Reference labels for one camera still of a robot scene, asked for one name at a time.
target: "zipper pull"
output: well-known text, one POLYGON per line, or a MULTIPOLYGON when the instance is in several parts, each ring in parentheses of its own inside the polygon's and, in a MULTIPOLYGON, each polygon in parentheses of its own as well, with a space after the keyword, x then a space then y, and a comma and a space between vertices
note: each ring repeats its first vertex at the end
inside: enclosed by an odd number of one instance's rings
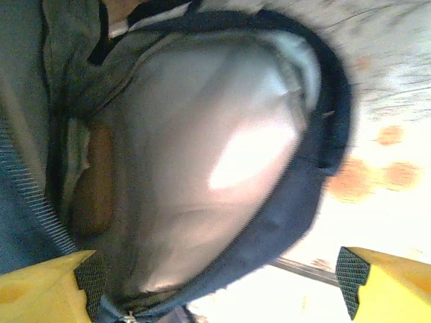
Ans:
POLYGON ((115 323, 139 323, 135 316, 133 316, 133 312, 129 311, 129 315, 124 315, 121 319, 115 321, 115 323))

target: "bag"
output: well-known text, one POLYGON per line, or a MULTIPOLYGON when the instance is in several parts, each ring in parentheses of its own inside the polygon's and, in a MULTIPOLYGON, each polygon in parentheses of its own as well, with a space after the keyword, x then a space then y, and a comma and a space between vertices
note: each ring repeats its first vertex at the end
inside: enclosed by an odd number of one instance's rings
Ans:
POLYGON ((352 105, 341 61, 314 32, 265 9, 189 11, 109 41, 102 3, 47 0, 44 14, 57 210, 69 121, 113 133, 114 219, 78 238, 108 267, 97 322, 153 322, 309 229, 352 105))

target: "textured rubber pad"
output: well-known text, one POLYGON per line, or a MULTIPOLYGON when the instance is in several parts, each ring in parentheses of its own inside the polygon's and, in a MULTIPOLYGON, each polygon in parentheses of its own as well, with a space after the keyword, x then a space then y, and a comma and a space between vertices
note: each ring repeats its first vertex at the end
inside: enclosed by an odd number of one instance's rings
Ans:
POLYGON ((358 290, 365 285, 370 272, 370 264, 345 247, 338 254, 335 274, 343 293, 350 318, 353 320, 359 308, 358 290))
POLYGON ((92 321, 96 319, 100 298, 105 289, 106 273, 102 256, 93 254, 79 267, 75 269, 75 277, 79 289, 83 289, 87 295, 87 313, 92 321))

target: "yellow plastic part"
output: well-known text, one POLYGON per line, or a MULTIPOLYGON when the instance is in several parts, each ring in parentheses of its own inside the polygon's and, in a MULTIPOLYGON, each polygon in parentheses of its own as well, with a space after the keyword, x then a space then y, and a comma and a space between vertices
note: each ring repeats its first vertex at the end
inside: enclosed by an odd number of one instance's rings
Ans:
POLYGON ((73 271, 94 251, 81 251, 0 276, 0 323, 90 323, 87 297, 73 271))
POLYGON ((431 322, 431 265, 348 249, 371 265, 365 286, 359 287, 355 323, 431 322))

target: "open bag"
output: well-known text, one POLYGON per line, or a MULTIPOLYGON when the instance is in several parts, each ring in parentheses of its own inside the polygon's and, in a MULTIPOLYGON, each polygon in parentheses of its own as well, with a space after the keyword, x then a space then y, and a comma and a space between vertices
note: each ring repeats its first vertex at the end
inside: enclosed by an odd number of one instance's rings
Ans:
MULTIPOLYGON (((143 5, 140 18, 162 11, 143 5)), ((27 122, 42 148, 22 156, 74 240, 45 260, 73 244, 103 257, 96 322, 154 322, 278 257, 310 227, 347 146, 351 87, 321 38, 274 11, 195 7, 114 39, 101 2, 39 12, 44 111, 27 122)))

